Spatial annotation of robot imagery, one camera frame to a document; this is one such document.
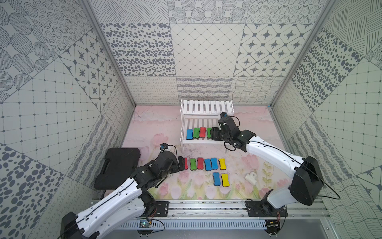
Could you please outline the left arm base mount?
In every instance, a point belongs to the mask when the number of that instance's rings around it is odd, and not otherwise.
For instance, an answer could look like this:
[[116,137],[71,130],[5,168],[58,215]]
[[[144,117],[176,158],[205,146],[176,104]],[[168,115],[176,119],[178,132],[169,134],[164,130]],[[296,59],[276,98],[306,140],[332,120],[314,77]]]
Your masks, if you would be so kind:
[[156,201],[145,209],[142,216],[144,218],[168,217],[169,204],[169,201]]

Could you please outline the yellow eraser shelf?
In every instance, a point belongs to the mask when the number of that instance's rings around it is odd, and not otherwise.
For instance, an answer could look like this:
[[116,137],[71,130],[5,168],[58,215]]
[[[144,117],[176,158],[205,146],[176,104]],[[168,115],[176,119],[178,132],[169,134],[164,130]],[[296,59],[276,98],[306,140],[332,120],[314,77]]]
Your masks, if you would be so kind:
[[221,174],[221,184],[223,187],[230,186],[228,174]]
[[227,169],[227,167],[226,167],[226,163],[225,163],[225,159],[224,159],[224,158],[220,158],[220,159],[218,160],[218,162],[219,162],[219,169],[220,169],[220,170],[226,170],[226,169]]

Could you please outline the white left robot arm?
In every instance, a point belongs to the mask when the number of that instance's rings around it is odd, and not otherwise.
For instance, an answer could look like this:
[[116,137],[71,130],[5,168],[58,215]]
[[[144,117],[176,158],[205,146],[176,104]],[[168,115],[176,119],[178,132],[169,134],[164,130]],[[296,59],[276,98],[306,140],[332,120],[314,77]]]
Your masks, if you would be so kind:
[[102,239],[125,222],[153,216],[156,200],[149,189],[158,188],[173,173],[185,170],[186,160],[169,150],[162,150],[156,159],[137,167],[111,194],[75,214],[62,218],[61,239]]

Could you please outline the red eraser shelf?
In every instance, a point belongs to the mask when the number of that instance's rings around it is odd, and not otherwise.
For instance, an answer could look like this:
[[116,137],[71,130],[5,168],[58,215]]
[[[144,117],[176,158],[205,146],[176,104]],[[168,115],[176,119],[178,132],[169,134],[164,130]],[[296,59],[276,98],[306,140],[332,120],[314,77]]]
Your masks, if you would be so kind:
[[187,158],[185,158],[185,170],[188,170],[188,159]]
[[199,138],[206,138],[206,132],[207,129],[205,127],[200,127]]
[[198,159],[197,159],[197,169],[198,170],[204,169],[204,159],[201,157],[198,157]]

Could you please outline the green eraser shelf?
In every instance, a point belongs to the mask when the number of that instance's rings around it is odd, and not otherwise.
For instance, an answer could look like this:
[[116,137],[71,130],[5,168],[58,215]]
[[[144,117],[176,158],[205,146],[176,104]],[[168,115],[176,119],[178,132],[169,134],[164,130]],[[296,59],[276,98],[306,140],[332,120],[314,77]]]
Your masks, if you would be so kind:
[[195,158],[190,159],[190,170],[191,171],[197,170],[197,160]]
[[195,127],[193,129],[193,138],[199,138],[200,137],[200,128]]
[[211,131],[212,131],[212,128],[208,127],[207,128],[207,138],[211,138]]

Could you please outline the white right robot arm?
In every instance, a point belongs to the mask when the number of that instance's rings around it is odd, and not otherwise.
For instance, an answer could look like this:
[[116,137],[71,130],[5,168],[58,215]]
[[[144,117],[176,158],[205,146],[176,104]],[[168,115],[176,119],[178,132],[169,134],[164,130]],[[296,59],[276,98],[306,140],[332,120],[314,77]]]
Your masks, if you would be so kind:
[[261,200],[260,208],[270,214],[288,204],[301,203],[311,206],[321,191],[324,182],[315,158],[293,155],[275,147],[249,130],[241,131],[234,121],[235,116],[223,112],[217,121],[219,127],[212,129],[212,139],[243,152],[258,156],[277,167],[291,179],[291,184],[278,190],[270,190]]

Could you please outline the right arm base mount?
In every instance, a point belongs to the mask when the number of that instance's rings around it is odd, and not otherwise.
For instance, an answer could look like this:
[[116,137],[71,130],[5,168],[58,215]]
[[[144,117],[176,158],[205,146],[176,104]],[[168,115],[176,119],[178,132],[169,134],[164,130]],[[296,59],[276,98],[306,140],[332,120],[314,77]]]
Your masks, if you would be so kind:
[[267,201],[254,201],[247,199],[244,202],[249,217],[287,217],[286,206],[274,208]]

